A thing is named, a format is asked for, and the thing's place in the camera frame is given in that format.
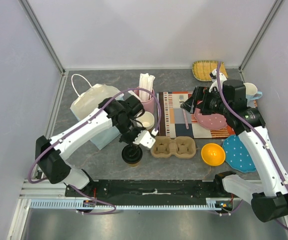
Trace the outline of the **black cup lid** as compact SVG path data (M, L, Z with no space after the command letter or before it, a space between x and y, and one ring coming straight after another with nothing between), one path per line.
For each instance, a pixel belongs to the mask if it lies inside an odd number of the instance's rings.
M123 148L122 150L122 159L124 162L137 162L137 161L140 161L142 159L142 156L143 156L143 152L142 152L142 149L141 149L141 156L125 156L125 147Z

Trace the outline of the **pink polka dot plate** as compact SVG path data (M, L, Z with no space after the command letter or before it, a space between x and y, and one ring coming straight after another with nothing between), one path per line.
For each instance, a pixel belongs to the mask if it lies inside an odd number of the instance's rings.
M198 124L207 130L218 131L227 127L226 118L220 114L202 115L200 110L197 109L194 116Z

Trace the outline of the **light blue paper bag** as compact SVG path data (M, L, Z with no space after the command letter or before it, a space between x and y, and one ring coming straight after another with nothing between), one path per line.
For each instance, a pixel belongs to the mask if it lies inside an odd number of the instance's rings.
M83 78L89 85L89 89L85 92L79 94L74 85L74 76ZM88 117L90 113L98 107L98 105L106 98L111 98L120 91L110 85L105 84L95 84L91 85L90 82L80 74L73 74L71 76L72 87L77 94L77 99L71 104L71 111L78 121L81 121L85 117ZM114 140L118 135L119 131L116 127L111 127L104 130L103 132L97 134L90 141L99 149L102 150L107 146L112 140Z

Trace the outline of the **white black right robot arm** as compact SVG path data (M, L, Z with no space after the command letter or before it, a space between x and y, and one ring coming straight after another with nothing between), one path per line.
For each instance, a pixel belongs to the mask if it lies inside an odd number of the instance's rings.
M232 172L216 175L219 181L213 191L219 197L232 193L251 205L262 222L288 215L288 174L269 139L259 110L247 106L246 88L242 81L229 79L221 86L197 86L191 97L180 106L193 114L220 114L246 147L260 176L258 187Z

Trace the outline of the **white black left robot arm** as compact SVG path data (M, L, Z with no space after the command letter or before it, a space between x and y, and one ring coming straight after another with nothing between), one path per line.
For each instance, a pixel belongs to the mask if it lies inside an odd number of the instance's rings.
M66 160L84 143L111 127L118 129L121 142L134 147L135 139L144 128L135 126L133 121L143 112L144 107L135 96L126 100L104 99L98 108L68 130L50 139L42 135L36 140L38 166L50 183L66 182L76 186L81 196L91 195L94 189L91 178L84 170L70 166Z

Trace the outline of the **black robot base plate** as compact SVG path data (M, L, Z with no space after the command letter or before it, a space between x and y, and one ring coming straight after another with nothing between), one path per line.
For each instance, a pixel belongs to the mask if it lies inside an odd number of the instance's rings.
M231 194L217 188L213 180L125 180L100 179L81 192L109 204L188 204L205 199L231 200Z

